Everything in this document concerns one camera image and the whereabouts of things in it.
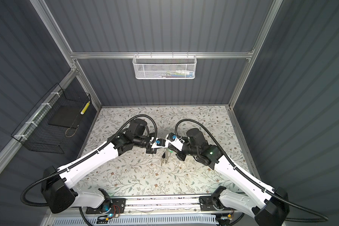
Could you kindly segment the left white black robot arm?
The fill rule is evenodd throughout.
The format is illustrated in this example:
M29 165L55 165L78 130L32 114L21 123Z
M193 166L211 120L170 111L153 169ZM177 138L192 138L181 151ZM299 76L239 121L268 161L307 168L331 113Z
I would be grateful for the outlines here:
M92 152L57 169L49 167L44 176L52 176L42 183L41 192L52 213L61 213L69 208L90 207L100 213L114 211L110 195L102 188L79 189L76 184L99 166L113 160L134 146L145 148L147 153L156 153L167 148L169 143L155 134L144 135L148 130L145 120L131 120L128 128L120 129Z

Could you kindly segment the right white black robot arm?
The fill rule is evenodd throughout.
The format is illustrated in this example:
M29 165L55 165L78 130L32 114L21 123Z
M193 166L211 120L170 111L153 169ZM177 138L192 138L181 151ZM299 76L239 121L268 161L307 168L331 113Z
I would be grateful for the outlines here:
M233 208L254 218L259 226L283 224L290 212L288 204L266 194L266 190L273 190L271 186L244 171L218 145L209 144L199 129L190 129L186 137L169 133L165 140L168 147L176 152L178 159L183 161L187 156L193 156L243 191L244 194L241 195L219 186L211 196L214 208Z

